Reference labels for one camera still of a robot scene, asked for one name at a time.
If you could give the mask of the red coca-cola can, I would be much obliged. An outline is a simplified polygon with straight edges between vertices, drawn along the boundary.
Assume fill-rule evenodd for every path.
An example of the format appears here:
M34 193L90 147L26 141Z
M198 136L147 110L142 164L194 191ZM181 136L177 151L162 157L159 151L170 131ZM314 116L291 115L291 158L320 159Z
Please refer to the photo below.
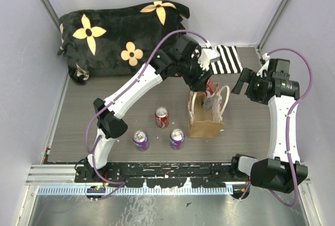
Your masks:
M215 93L215 84L214 82L212 81L211 78L208 79L208 81L206 82L206 90L204 92L204 96L210 98L213 96L213 94Z
M165 107L158 107L155 111L155 121L159 128L166 128L169 125L169 111Z

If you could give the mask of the silver blue Red Bull can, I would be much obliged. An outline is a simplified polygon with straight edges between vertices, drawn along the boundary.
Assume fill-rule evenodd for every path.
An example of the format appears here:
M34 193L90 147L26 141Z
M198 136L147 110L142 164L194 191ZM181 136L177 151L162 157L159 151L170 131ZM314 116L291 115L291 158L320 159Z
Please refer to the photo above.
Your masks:
M203 110L210 110L214 103L214 95L202 97L202 109Z

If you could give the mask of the brown canvas tote bag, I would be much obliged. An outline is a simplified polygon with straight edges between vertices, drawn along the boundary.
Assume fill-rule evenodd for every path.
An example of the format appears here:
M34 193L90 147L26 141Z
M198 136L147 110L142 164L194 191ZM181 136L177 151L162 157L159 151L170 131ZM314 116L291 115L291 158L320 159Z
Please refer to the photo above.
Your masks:
M215 84L214 103L212 108L202 108L200 92L189 92L187 101L188 136L190 138L216 138L224 128L223 113L230 97L230 87Z

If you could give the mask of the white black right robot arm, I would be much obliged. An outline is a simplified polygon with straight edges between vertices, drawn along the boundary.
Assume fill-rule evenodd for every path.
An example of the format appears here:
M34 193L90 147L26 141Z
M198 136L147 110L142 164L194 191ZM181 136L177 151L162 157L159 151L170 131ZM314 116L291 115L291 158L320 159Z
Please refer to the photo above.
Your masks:
M303 166L296 145L296 110L300 98L299 83L289 79L290 61L269 59L256 72L244 68L231 93L239 94L247 84L245 95L251 101L267 105L271 117L270 146L263 160L236 154L231 159L230 176L236 181L249 177L251 184L289 194L304 181L308 168Z

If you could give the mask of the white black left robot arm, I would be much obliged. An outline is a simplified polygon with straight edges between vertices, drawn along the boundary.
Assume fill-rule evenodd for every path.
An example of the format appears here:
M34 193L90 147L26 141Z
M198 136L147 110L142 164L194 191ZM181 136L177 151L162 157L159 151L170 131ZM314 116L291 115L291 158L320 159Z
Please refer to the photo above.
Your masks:
M155 48L147 62L118 91L105 99L97 98L94 109L97 121L97 136L85 159L86 176L100 182L105 176L109 152L119 137L128 129L123 116L146 92L168 77L182 77L190 90L205 92L206 84L213 74L209 67L219 60L220 54L209 42L201 47L187 35L181 35L167 52Z

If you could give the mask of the black white striped cloth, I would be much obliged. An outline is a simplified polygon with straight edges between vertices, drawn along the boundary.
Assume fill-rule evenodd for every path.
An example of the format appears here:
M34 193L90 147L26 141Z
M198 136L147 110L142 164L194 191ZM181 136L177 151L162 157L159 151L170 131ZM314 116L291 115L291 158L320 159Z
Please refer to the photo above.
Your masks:
M215 49L220 55L218 61L209 65L209 69L213 75L218 74L238 74L241 73L243 68L238 55L236 46L217 45Z

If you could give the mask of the purple Fanta can right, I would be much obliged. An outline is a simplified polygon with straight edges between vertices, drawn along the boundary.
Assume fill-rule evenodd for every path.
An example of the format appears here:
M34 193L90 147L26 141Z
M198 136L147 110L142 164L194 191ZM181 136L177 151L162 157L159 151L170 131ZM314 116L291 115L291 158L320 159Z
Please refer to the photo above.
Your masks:
M179 150L183 147L185 134L181 129L173 129L170 133L170 146L174 150Z

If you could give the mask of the purple fanta can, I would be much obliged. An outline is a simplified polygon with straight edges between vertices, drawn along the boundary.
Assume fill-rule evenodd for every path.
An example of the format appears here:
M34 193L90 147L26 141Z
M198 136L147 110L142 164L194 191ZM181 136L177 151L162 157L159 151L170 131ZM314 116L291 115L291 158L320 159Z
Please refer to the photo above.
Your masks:
M170 133L170 146L174 150L179 150L183 147L185 134L181 129L173 129Z
M146 151L150 146L148 135L143 130L136 131L132 139L136 148L140 151Z

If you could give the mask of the black floral plush blanket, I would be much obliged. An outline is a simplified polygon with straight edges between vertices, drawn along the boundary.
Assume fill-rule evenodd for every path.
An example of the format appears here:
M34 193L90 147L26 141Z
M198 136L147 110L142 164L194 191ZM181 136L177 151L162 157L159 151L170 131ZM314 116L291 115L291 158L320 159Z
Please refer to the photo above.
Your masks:
M133 75L170 32L183 30L189 7L159 0L117 9L83 9L60 17L61 46L72 81Z

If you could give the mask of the purple Fanta can left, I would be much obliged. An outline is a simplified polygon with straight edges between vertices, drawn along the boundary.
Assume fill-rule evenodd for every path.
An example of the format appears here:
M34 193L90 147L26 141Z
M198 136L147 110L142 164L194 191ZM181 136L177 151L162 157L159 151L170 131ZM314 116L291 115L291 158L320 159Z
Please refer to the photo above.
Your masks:
M146 151L150 146L148 135L143 130L136 131L132 139L136 148L140 151Z

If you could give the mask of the black mounting rail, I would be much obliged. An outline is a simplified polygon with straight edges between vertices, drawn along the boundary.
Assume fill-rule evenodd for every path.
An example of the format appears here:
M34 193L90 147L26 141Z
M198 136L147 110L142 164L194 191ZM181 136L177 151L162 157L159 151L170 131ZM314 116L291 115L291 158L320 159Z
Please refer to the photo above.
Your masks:
M105 183L110 187L180 188L190 182L192 188L214 188L249 181L234 165L221 162L108 162L98 174L82 162L74 169L76 183Z

